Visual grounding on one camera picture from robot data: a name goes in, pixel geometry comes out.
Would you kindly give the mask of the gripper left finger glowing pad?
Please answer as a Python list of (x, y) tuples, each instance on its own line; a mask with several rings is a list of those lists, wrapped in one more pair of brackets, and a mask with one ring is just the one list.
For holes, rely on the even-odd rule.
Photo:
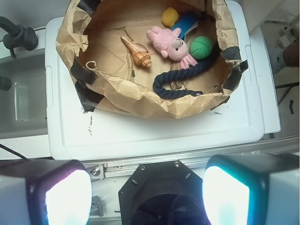
[(91, 178), (78, 160), (0, 163), (2, 225), (85, 225), (91, 200)]

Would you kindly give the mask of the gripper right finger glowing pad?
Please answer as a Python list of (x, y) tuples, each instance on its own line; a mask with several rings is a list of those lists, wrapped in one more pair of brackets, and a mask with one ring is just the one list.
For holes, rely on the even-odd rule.
[(206, 165), (202, 195), (213, 225), (298, 225), (300, 157), (214, 155)]

